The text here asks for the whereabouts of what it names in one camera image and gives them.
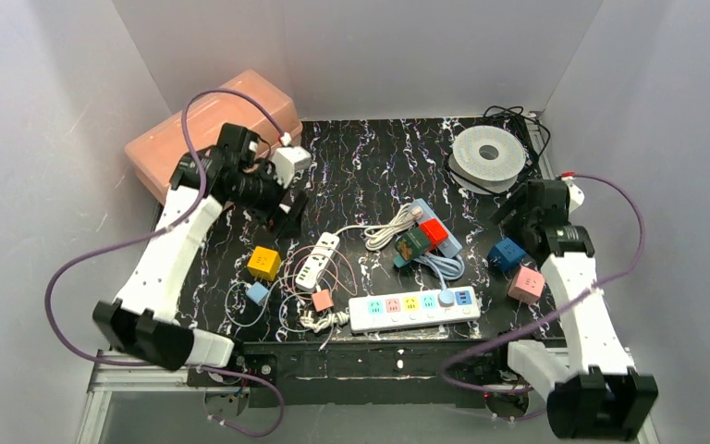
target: black table surface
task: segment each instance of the black table surface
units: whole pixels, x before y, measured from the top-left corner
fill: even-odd
[[[509,298],[511,276],[486,261],[491,247],[503,237],[499,227],[488,222],[503,199],[465,191],[445,170],[454,137],[477,124],[476,118],[304,122],[301,144],[312,154],[312,166],[296,184],[309,194],[301,236],[276,240],[240,207],[222,215],[191,266],[181,291],[177,320],[182,326],[244,341],[300,341],[318,349],[330,330],[313,334],[283,328],[279,316],[286,319],[288,327],[302,329],[296,300],[280,313],[280,303],[288,293],[279,288],[271,294],[263,318],[252,327],[238,327],[227,320],[227,290],[238,280],[254,281],[246,269],[251,252],[263,246],[279,251],[286,259],[299,247],[314,245],[324,231],[387,223],[402,204],[416,198],[423,198],[463,245],[466,272],[448,285],[475,288],[482,304],[480,320],[369,335],[353,335],[345,326],[335,332],[332,341],[490,339],[550,313],[554,304],[547,289],[533,305]],[[371,253],[365,249],[361,229],[348,230],[341,236],[339,250],[352,264],[355,276],[338,260],[339,279],[350,289],[357,283],[357,297],[439,288],[434,272],[425,266],[412,264],[396,269],[392,243],[382,252]],[[529,257],[523,263],[535,267]],[[347,308],[349,297],[343,290],[333,293],[338,311]],[[260,308],[246,298],[242,287],[230,294],[228,309],[241,324],[251,323],[260,314]],[[562,336],[557,323],[542,328],[538,335]],[[216,384],[194,370],[190,376],[194,376],[191,385]]]

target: white wall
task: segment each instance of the white wall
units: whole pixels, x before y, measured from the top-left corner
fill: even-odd
[[[73,254],[144,232],[155,200],[123,147],[169,112],[109,1],[0,1],[0,443],[69,443],[91,364],[55,339],[47,279]],[[55,308],[83,349],[138,249],[62,279]]]
[[[308,119],[542,109],[592,0],[114,0],[169,106],[254,68]]]
[[[646,216],[640,269],[606,289],[620,336],[655,374],[665,443],[710,443],[710,2],[606,1],[548,105],[555,171],[623,184]],[[635,247],[629,207],[583,183],[576,222],[599,272]]]

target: power strip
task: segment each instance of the power strip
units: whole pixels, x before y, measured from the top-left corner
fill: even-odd
[[[338,249],[341,239],[332,233],[323,233],[312,249],[311,254],[303,262],[303,267],[295,277],[295,285],[304,291],[314,291],[323,278],[323,272],[328,268],[334,250]]]
[[[455,303],[444,307],[439,293],[452,291]],[[349,326],[352,333],[436,326],[480,318],[480,302],[472,287],[447,290],[411,291],[349,300]]]

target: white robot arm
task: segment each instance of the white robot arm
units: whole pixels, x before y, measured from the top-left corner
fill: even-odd
[[[538,263],[556,306],[597,280],[594,247],[569,213],[583,202],[571,180],[530,180],[492,216]],[[611,324],[603,292],[560,317],[569,367],[542,342],[508,344],[508,367],[546,401],[548,422],[560,438],[634,439],[657,398],[653,376],[639,375]]]
[[[225,124],[217,145],[201,150],[208,177],[205,197],[185,223],[149,241],[115,300],[99,302],[94,309],[93,320],[113,348],[168,370],[227,365],[237,346],[234,340],[181,327],[175,317],[191,263],[224,202],[242,204],[277,236],[300,229],[306,195],[301,191],[292,200],[288,188],[295,174],[311,164],[311,157],[302,148],[283,147],[245,173],[244,168],[255,163],[258,138],[248,129]],[[178,218],[198,194],[199,172],[186,154],[178,162],[156,228]]]

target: black cable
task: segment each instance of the black cable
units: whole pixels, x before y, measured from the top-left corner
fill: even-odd
[[[488,113],[494,109],[498,110],[498,112],[489,115]],[[487,189],[481,187],[477,183],[474,183],[471,180],[460,175],[459,173],[454,171],[453,168],[450,167],[450,156],[453,155],[452,153],[448,154],[447,158],[445,159],[445,168],[446,168],[447,172],[450,173],[451,175],[455,176],[456,178],[467,182],[473,188],[480,190],[486,194],[496,196],[496,197],[503,197],[503,196],[508,195],[508,193],[515,190],[524,181],[526,181],[527,178],[533,172],[540,174],[540,158],[543,156],[543,153],[545,153],[545,148],[547,148],[548,144],[551,142],[551,131],[545,125],[540,123],[539,119],[537,119],[536,117],[524,116],[522,114],[523,112],[524,112],[523,106],[511,106],[509,108],[505,108],[504,106],[499,106],[499,105],[491,105],[485,110],[485,112],[483,112],[482,122],[484,125],[497,127],[497,128],[501,128],[501,129],[507,129],[508,132],[510,132],[514,136],[516,136],[522,143],[527,143],[529,145],[529,146],[527,146],[527,151],[529,152],[530,164],[521,170],[518,178],[516,179],[516,183],[512,187],[510,187],[509,190],[502,191],[502,192],[493,192],[493,191],[490,191],[490,190],[487,190]],[[534,145],[532,144],[532,135],[529,133],[529,129],[527,128],[526,124],[522,124],[522,125],[514,124],[515,117],[520,117],[526,121],[532,122],[538,128],[545,131],[545,133],[547,134],[548,137],[545,139],[545,141],[543,143],[543,147],[540,149],[539,152],[536,153],[534,151],[534,148],[533,148]]]

